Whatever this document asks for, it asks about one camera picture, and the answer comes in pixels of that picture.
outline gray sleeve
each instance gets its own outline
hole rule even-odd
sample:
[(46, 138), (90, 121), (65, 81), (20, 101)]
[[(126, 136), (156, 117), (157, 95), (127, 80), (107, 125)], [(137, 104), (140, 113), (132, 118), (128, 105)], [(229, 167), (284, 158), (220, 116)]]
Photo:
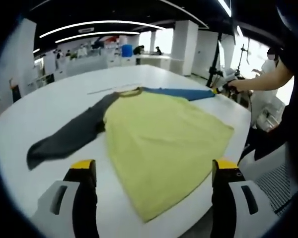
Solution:
[(45, 160), (66, 158), (94, 140), (97, 134), (104, 131), (104, 115), (118, 98), (118, 93), (105, 96), (56, 133), (33, 144), (27, 153), (29, 169), (32, 170)]

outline t-shirt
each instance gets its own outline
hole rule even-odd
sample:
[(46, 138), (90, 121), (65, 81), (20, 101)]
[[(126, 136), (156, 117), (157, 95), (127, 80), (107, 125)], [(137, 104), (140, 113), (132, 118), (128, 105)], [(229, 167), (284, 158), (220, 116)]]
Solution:
[(134, 49), (134, 55), (140, 55), (141, 54), (141, 51), (142, 51), (142, 48), (140, 46), (137, 46)]
[(262, 72), (263, 73), (270, 73), (273, 72), (276, 69), (275, 62), (273, 60), (266, 60), (264, 64), (262, 65)]
[(131, 203), (147, 222), (189, 195), (223, 156), (233, 128), (186, 99), (121, 96), (106, 111), (108, 153)]
[(157, 55), (162, 55), (162, 52), (161, 52), (161, 50), (160, 49), (157, 49)]
[(290, 36), (279, 55), (284, 65), (295, 76), (287, 114), (283, 116), (283, 123), (280, 126), (283, 126), (287, 134), (292, 166), (298, 178), (298, 40)]

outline white table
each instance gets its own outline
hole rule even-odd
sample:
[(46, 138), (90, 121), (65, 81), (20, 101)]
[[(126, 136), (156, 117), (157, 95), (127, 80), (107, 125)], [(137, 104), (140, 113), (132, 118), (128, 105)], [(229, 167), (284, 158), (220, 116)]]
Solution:
[(171, 60), (170, 56), (158, 56), (158, 55), (136, 55), (137, 59), (159, 59), (159, 60)]
[[(71, 164), (81, 159), (96, 160), (96, 217), (101, 238), (176, 238), (208, 211), (211, 175), (184, 200), (144, 224), (114, 172), (106, 151), (106, 133), (67, 159), (44, 162), (28, 170), (26, 154), (33, 143), (53, 134), (105, 95), (137, 85), (206, 89), (183, 76), (149, 65), (116, 67), (49, 84), (17, 101), (0, 116), (0, 173), (12, 199), (27, 217), (34, 214), (37, 200), (46, 189), (54, 181), (62, 180)], [(118, 88), (88, 94), (112, 87)], [(248, 134), (250, 112), (222, 95), (192, 103), (234, 127), (224, 156), (237, 162)]]

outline ceiling light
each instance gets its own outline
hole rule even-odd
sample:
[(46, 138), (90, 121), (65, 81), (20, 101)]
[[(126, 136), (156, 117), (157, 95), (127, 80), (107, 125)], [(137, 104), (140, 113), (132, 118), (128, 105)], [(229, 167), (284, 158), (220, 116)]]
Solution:
[(131, 31), (104, 31), (104, 32), (94, 32), (94, 33), (87, 33), (87, 34), (81, 34), (81, 35), (77, 35), (77, 36), (67, 37), (67, 38), (58, 40), (55, 43), (59, 43), (59, 42), (62, 42), (62, 41), (67, 41), (67, 40), (78, 38), (78, 37), (94, 36), (94, 35), (104, 35), (104, 34), (139, 35), (140, 33), (139, 32), (131, 32)]
[(135, 22), (135, 21), (116, 21), (116, 20), (109, 20), (109, 21), (88, 21), (88, 22), (82, 22), (82, 23), (77, 23), (69, 26), (64, 26), (58, 29), (55, 29), (53, 31), (49, 31), (43, 35), (40, 36), (40, 38), (45, 37), (47, 35), (50, 35), (54, 32), (62, 31), (64, 29), (76, 27), (76, 26), (83, 26), (83, 25), (89, 25), (89, 24), (100, 24), (100, 23), (123, 23), (123, 24), (134, 24), (134, 25), (140, 25), (140, 26), (147, 26), (147, 27), (152, 27), (156, 28), (159, 30), (164, 30), (164, 27), (156, 26), (156, 25), (151, 25), (151, 24), (146, 24), (146, 23), (141, 23), (141, 22)]
[(173, 4), (173, 3), (171, 3), (171, 2), (169, 2), (169, 1), (167, 1), (167, 0), (159, 0), (159, 1), (162, 1), (162, 2), (164, 2), (164, 3), (166, 3), (166, 4), (169, 4), (170, 6), (173, 6), (173, 7), (177, 8), (177, 9), (183, 11), (184, 13), (188, 14), (190, 17), (196, 19), (198, 22), (200, 22), (201, 24), (203, 24), (203, 25), (205, 26), (205, 29), (209, 29), (209, 27), (207, 26), (207, 24), (205, 24), (203, 21), (201, 21), (201, 20), (200, 20), (199, 18), (197, 18), (195, 15), (189, 13), (187, 10), (184, 10), (182, 7), (180, 7), (180, 6), (176, 5), (176, 4)]
[(229, 17), (232, 16), (232, 12), (230, 10), (230, 8), (227, 6), (227, 4), (225, 3), (224, 0), (218, 0), (219, 3), (221, 4), (221, 6), (224, 8), (224, 10), (226, 11), (226, 13), (228, 14)]
[(239, 36), (241, 36), (241, 37), (244, 36), (243, 35), (243, 32), (242, 32), (242, 30), (241, 30), (241, 28), (239, 26), (237, 26), (237, 32), (238, 32)]

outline floor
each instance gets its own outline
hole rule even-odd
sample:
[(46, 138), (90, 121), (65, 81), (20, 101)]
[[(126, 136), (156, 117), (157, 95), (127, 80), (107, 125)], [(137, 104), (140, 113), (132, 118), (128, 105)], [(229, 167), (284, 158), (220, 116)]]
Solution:
[(209, 238), (213, 225), (212, 208), (186, 233), (179, 238)]

